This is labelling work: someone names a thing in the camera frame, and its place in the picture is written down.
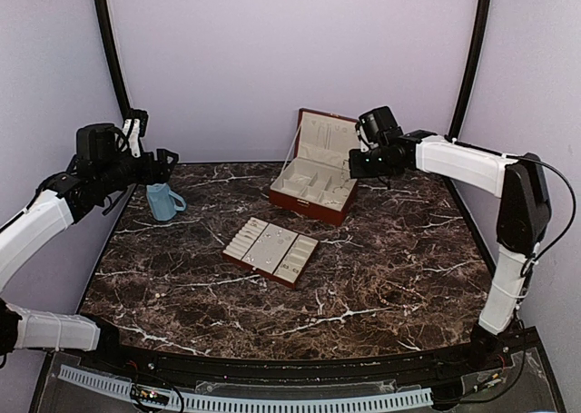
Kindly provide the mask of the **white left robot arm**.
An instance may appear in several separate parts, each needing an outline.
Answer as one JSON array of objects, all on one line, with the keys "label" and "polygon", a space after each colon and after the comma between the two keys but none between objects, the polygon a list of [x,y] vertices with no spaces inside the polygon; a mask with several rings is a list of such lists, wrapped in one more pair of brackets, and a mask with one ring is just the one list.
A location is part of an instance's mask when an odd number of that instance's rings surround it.
[{"label": "white left robot arm", "polygon": [[[169,181],[179,160],[175,152],[146,152],[140,139],[145,121],[128,119],[123,127],[95,123],[76,133],[76,152],[63,172],[46,178],[33,199],[1,228],[1,284],[53,237],[78,223],[93,208],[109,212],[111,197],[132,185]],[[105,337],[104,323],[82,315],[64,315],[1,303],[1,353],[16,349],[91,351],[109,373],[128,365],[127,351]]]}]

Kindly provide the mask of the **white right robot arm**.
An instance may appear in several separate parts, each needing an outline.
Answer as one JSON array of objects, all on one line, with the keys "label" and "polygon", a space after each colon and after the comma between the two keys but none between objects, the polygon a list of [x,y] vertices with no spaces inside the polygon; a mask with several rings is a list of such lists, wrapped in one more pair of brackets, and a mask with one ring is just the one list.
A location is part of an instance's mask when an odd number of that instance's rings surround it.
[{"label": "white right robot arm", "polygon": [[517,304],[527,295],[533,269],[545,253],[540,243],[551,219],[544,170],[534,154],[516,156],[485,151],[418,130],[371,130],[358,123],[360,147],[349,153],[355,179],[388,177],[406,170],[436,173],[489,192],[499,198],[498,259],[478,326],[503,332]]}]

